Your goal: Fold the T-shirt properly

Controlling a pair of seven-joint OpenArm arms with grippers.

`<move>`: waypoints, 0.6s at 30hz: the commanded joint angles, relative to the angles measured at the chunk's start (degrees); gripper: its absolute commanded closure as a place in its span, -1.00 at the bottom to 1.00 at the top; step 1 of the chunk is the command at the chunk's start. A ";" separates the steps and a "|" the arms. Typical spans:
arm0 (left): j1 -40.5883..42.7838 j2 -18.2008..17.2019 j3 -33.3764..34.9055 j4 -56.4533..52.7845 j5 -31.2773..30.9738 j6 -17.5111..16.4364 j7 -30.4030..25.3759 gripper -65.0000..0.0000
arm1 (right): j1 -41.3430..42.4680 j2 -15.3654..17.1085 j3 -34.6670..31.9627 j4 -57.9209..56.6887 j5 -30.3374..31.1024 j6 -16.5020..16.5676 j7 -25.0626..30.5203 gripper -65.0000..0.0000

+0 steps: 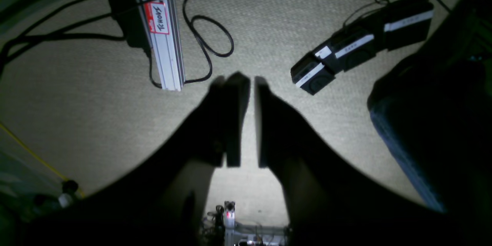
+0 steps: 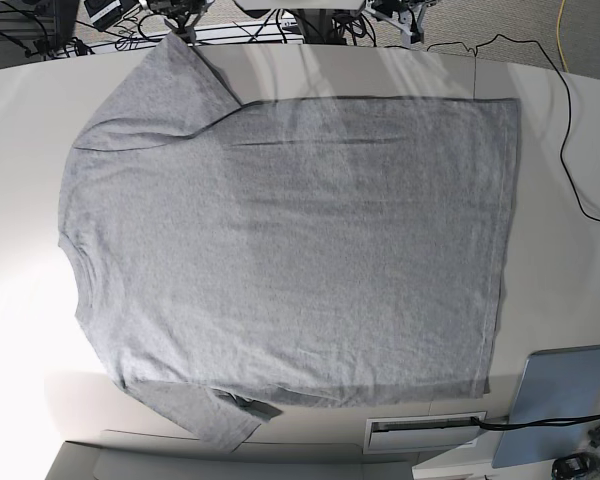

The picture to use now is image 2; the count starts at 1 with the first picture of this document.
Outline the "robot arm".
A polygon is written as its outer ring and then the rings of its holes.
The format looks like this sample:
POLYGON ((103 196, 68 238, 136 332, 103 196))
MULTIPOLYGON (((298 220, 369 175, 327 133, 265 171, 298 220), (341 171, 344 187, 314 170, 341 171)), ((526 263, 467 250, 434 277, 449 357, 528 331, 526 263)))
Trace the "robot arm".
POLYGON ((436 0, 373 0, 366 2, 365 11, 380 22, 400 32, 401 46, 411 49, 424 42, 424 18, 436 0))
POLYGON ((205 15, 212 1, 205 0, 140 0, 138 4, 148 12, 138 23, 138 33, 148 39, 141 24, 150 16, 164 18, 164 24, 171 32, 188 43, 196 42, 196 24, 205 15))

